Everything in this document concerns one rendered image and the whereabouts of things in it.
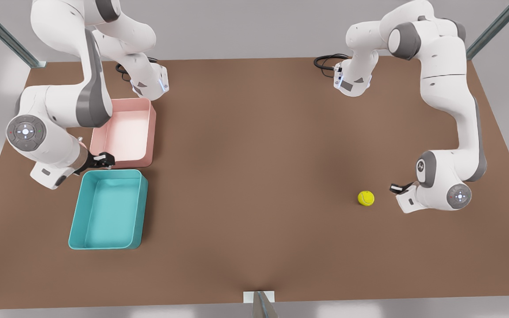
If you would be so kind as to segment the pink rectangular tray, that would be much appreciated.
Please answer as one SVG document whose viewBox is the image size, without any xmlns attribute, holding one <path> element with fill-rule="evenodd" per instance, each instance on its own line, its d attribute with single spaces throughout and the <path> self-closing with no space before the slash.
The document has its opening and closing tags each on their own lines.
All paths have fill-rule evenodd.
<svg viewBox="0 0 509 318">
<path fill-rule="evenodd" d="M 112 99 L 111 119 L 94 128 L 89 150 L 113 155 L 114 169 L 148 167 L 153 161 L 157 114 L 146 98 Z"/>
</svg>

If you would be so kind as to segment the teal rectangular tray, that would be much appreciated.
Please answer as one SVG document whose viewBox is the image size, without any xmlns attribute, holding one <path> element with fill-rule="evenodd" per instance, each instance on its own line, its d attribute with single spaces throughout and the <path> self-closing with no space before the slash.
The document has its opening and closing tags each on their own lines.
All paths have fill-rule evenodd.
<svg viewBox="0 0 509 318">
<path fill-rule="evenodd" d="M 138 248 L 143 235 L 148 185 L 148 180 L 136 169 L 86 172 L 77 197 L 69 248 Z"/>
</svg>

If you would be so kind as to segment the silver frame post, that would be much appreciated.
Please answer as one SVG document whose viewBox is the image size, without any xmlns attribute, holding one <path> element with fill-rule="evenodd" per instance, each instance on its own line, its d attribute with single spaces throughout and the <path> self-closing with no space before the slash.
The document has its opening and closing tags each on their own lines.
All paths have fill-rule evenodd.
<svg viewBox="0 0 509 318">
<path fill-rule="evenodd" d="M 471 61 L 508 23 L 509 4 L 469 46 L 466 50 L 467 60 Z"/>
<path fill-rule="evenodd" d="M 244 291 L 243 303 L 252 304 L 252 318 L 279 318 L 273 306 L 275 291 Z"/>
<path fill-rule="evenodd" d="M 30 68 L 44 68 L 45 61 L 39 61 L 12 34 L 0 24 L 0 40 Z"/>
</svg>

